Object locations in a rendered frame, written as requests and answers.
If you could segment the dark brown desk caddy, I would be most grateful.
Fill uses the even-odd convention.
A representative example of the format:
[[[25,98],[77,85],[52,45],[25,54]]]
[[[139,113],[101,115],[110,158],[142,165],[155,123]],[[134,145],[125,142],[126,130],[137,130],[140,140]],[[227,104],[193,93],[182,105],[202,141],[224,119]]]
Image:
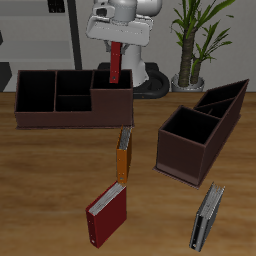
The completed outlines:
[[[132,126],[132,72],[117,84],[107,70],[21,70],[15,117],[19,129]]]
[[[248,83],[209,89],[194,108],[179,106],[158,130],[154,169],[200,187],[240,119]]]

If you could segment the green pot plant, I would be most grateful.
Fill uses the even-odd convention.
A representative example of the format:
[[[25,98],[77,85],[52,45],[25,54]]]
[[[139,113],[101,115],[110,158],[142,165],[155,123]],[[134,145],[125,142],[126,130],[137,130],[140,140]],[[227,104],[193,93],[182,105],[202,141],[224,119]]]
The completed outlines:
[[[172,22],[172,26],[177,24],[180,28],[180,32],[175,31],[175,33],[182,52],[179,72],[171,79],[173,92],[202,92],[205,85],[204,79],[199,76],[202,63],[206,60],[214,60],[211,54],[215,50],[231,44],[231,41],[225,41],[229,28],[213,38],[219,21],[205,27],[205,24],[217,13],[235,2],[235,0],[223,0],[216,3],[216,1],[213,0],[205,10],[202,10],[201,0],[182,0],[182,12],[175,9],[178,19]]]

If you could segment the thin red book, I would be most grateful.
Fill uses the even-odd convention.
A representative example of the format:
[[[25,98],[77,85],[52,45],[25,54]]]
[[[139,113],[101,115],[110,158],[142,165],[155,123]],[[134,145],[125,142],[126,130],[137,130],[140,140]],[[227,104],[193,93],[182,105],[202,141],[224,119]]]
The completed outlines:
[[[121,46],[119,42],[111,43],[110,82],[118,83],[121,70]]]

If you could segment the grey shelf unit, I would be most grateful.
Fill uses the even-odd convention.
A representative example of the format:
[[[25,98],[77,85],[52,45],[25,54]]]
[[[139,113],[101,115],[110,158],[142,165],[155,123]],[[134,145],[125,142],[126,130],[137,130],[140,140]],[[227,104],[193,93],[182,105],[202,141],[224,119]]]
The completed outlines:
[[[50,13],[47,0],[0,0],[0,62],[11,71],[82,69],[75,0]]]

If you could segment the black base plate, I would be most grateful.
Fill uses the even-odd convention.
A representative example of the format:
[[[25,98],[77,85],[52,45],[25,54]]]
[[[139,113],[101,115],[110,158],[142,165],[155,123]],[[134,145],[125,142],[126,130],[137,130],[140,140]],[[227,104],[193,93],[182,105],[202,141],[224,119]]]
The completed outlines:
[[[119,81],[110,82],[110,64],[101,63],[100,69],[93,73],[91,84],[91,96],[99,98],[103,102],[125,102],[131,103],[133,99],[158,99],[164,97],[169,91],[168,78],[159,71],[156,63],[147,63],[144,68],[147,78],[134,87],[133,71],[121,69]]]

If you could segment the dark grey block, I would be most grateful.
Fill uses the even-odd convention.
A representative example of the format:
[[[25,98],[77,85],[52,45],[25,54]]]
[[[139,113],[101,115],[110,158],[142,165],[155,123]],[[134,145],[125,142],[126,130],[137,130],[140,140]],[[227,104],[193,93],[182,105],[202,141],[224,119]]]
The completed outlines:
[[[3,92],[9,80],[12,77],[12,71],[9,62],[0,62],[0,92]]]

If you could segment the black book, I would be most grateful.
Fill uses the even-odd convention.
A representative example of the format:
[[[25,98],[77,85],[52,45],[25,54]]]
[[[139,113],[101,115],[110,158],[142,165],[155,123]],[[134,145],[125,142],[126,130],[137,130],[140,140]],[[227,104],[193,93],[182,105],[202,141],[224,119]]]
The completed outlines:
[[[202,250],[206,238],[216,219],[224,190],[225,188],[212,183],[201,206],[199,207],[196,213],[189,243],[189,247],[193,250],[198,252]]]

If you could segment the orange book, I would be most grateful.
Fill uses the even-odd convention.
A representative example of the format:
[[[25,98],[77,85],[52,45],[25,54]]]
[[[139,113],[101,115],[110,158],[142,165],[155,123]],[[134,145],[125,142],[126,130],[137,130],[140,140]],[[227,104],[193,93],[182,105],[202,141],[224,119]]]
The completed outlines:
[[[116,145],[117,181],[126,184],[132,159],[132,128],[122,126]]]

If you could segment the small black box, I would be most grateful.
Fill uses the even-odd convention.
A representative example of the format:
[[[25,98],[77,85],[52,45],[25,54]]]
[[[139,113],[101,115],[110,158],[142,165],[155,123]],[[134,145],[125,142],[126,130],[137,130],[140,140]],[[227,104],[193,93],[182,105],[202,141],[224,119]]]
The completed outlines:
[[[47,0],[48,10],[50,13],[64,13],[64,0]]]

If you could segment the thick red book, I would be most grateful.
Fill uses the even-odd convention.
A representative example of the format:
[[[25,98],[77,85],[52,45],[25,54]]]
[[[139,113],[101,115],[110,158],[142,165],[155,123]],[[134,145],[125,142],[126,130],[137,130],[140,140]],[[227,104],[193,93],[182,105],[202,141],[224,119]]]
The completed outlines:
[[[114,182],[86,208],[89,239],[100,248],[127,219],[126,187]]]

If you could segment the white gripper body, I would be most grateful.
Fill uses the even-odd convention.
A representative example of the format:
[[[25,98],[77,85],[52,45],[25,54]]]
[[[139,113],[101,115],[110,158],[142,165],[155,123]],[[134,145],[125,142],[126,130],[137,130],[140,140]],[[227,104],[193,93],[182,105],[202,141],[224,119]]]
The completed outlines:
[[[88,21],[86,35],[92,39],[108,40],[138,46],[149,43],[153,20],[137,15],[128,25],[113,24],[110,18],[92,15]]]

